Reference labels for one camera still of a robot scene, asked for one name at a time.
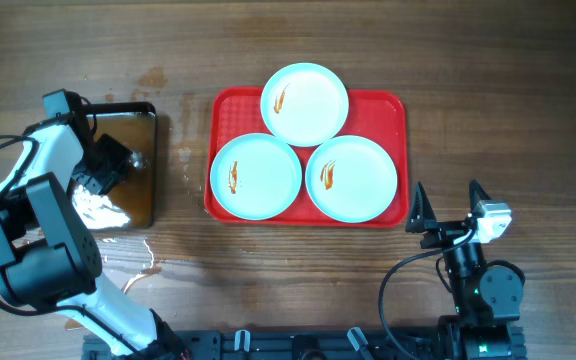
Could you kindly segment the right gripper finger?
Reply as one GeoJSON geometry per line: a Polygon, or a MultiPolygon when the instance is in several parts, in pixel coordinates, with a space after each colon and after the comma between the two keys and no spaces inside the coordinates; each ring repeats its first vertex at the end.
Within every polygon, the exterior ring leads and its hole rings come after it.
{"type": "Polygon", "coordinates": [[[437,219],[421,182],[415,186],[412,207],[406,223],[408,233],[425,233],[437,229],[437,219]]]}
{"type": "Polygon", "coordinates": [[[483,216],[485,213],[484,207],[490,200],[490,196],[485,192],[480,183],[476,179],[473,179],[469,183],[470,213],[473,216],[483,216]]]}

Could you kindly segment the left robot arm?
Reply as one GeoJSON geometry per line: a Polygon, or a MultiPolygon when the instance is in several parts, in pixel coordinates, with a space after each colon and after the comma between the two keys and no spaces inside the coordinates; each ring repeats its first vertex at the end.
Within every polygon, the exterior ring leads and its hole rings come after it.
{"type": "Polygon", "coordinates": [[[76,182],[106,195],[125,179],[132,151],[98,131],[106,115],[155,116],[148,102],[93,104],[65,89],[42,98],[45,120],[0,135],[23,150],[0,183],[0,309],[64,315],[91,331],[111,359],[188,359],[189,347],[152,309],[102,271],[98,245],[69,196],[76,182]]]}

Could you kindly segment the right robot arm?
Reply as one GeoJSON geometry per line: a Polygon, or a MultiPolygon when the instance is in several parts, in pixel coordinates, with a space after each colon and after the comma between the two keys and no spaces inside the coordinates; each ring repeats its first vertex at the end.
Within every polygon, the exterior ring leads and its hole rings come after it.
{"type": "Polygon", "coordinates": [[[442,252],[455,315],[439,318],[429,352],[436,359],[525,359],[520,318],[525,275],[505,260],[488,261],[483,246],[509,227],[510,207],[469,184],[470,212],[459,221],[436,219],[421,184],[415,187],[406,231],[421,233],[423,249],[442,252]]]}

